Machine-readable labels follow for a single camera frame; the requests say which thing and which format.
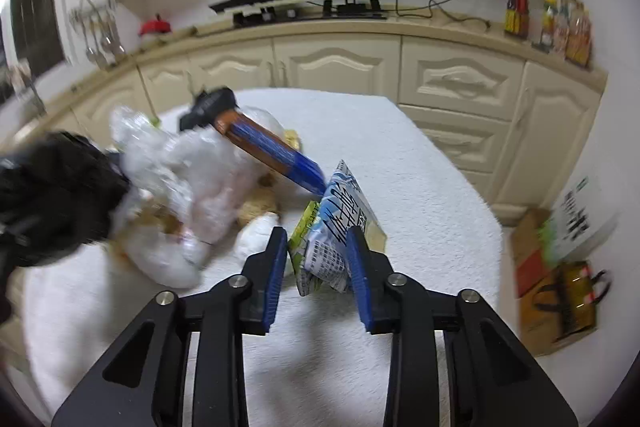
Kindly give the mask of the lime green wrapper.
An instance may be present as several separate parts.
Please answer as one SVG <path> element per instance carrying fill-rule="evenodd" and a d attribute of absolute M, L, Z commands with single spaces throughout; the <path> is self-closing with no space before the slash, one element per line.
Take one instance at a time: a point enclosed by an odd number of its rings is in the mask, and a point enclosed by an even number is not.
<path fill-rule="evenodd" d="M 307 245 L 309 231 L 316 220 L 320 204 L 310 202 L 303 211 L 297 225 L 288 239 L 288 254 L 290 255 L 293 272 L 296 277 L 302 273 L 304 266 L 304 256 Z"/>

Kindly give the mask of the blue white snack wrapper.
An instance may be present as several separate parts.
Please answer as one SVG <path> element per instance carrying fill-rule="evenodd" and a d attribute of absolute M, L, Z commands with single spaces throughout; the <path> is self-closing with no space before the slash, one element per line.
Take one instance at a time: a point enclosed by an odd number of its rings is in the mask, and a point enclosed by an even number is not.
<path fill-rule="evenodd" d="M 344 293 L 350 284 L 346 259 L 347 232 L 363 231 L 375 251 L 385 251 L 387 236 L 345 161 L 340 161 L 320 200 L 308 237 L 302 273 L 295 275 L 299 295 L 306 297 L 326 285 Z"/>

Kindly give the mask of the clear plastic bag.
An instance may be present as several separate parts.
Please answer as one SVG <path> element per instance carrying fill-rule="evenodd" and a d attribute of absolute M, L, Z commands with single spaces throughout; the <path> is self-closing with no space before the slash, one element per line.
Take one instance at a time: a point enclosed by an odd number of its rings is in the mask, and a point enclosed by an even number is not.
<path fill-rule="evenodd" d="M 115 209 L 108 249 L 157 284 L 201 282 L 213 248 L 235 232 L 243 262 L 280 223 L 273 173 L 214 127 L 168 132 L 127 106 L 110 121 L 112 142 L 131 186 Z"/>

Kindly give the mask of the cream lower kitchen cabinets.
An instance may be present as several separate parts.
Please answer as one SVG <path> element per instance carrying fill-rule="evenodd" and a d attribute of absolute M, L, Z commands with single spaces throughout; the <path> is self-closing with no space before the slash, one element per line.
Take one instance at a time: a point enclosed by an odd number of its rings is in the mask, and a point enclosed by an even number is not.
<path fill-rule="evenodd" d="M 468 178 L 505 225 L 548 208 L 582 153 L 608 76 L 486 30 L 325 20 L 183 30 L 74 82 L 3 147 L 49 129 L 110 141 L 108 116 L 157 116 L 203 89 L 381 95 Z"/>

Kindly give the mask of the hanging utensil rack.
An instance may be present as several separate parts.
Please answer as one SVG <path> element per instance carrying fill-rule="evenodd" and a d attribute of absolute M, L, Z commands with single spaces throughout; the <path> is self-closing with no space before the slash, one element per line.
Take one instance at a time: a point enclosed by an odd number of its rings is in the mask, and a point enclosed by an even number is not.
<path fill-rule="evenodd" d="M 70 27 L 84 40 L 87 60 L 98 69 L 107 70 L 127 57 L 117 26 L 115 0 L 79 0 L 68 13 Z"/>

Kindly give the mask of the black gas stove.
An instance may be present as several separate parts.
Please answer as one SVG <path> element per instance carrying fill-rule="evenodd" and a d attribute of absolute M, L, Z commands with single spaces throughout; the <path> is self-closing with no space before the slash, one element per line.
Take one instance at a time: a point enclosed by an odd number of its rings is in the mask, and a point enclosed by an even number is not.
<path fill-rule="evenodd" d="M 296 20 L 386 20 L 378 0 L 227 0 L 209 5 L 235 29 Z"/>

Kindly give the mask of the brown cardboard box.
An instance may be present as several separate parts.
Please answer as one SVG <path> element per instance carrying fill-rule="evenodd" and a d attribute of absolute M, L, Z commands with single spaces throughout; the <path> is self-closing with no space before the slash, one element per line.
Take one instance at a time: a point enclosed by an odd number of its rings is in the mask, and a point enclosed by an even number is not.
<path fill-rule="evenodd" d="M 540 229 L 549 216 L 548 210 L 529 209 L 511 234 L 521 342 L 535 357 L 551 355 L 594 331 L 558 340 L 559 320 L 533 306 L 534 292 L 551 282 L 551 274 L 558 266 L 550 267 L 542 255 Z"/>

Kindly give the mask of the cooking oil bottles in bag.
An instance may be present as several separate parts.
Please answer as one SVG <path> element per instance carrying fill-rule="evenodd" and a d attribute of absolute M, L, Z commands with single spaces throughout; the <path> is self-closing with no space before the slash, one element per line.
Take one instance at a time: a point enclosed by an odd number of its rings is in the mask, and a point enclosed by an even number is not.
<path fill-rule="evenodd" d="M 533 306 L 556 316 L 558 340 L 564 340 L 597 327 L 598 306 L 611 287 L 608 270 L 593 274 L 588 261 L 561 263 L 553 270 L 551 282 L 534 292 Z"/>

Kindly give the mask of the white rice bag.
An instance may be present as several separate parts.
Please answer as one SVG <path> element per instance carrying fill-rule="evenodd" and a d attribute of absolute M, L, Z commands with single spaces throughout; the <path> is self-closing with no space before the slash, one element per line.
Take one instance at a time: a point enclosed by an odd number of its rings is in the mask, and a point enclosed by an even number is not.
<path fill-rule="evenodd" d="M 618 210 L 595 174 L 583 176 L 559 196 L 540 229 L 544 261 L 585 261 L 613 233 Z"/>

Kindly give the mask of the yellow cap seasoning bottle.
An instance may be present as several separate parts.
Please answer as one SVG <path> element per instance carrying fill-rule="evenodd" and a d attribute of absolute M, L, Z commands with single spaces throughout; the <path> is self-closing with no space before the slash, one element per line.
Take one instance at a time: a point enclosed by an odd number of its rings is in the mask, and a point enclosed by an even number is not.
<path fill-rule="evenodd" d="M 539 37 L 536 42 L 536 48 L 541 51 L 550 52 L 552 49 L 556 12 L 558 12 L 558 2 L 556 0 L 544 0 Z"/>

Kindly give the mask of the dark sauce bottle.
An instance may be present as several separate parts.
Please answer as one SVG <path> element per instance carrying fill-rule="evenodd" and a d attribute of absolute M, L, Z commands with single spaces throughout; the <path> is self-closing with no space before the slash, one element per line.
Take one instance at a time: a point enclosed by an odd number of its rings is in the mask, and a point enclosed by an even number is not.
<path fill-rule="evenodd" d="M 506 0 L 506 17 L 504 18 L 503 31 L 509 36 L 522 40 L 528 38 L 528 0 Z"/>

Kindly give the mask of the orange packaged seasoning bags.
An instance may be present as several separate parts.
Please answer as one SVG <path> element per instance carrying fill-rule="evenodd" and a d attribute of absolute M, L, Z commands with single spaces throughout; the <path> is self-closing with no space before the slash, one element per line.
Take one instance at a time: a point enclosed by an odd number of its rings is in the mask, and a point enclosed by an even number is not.
<path fill-rule="evenodd" d="M 578 67 L 591 62 L 592 23 L 582 0 L 561 0 L 554 19 L 552 53 Z"/>

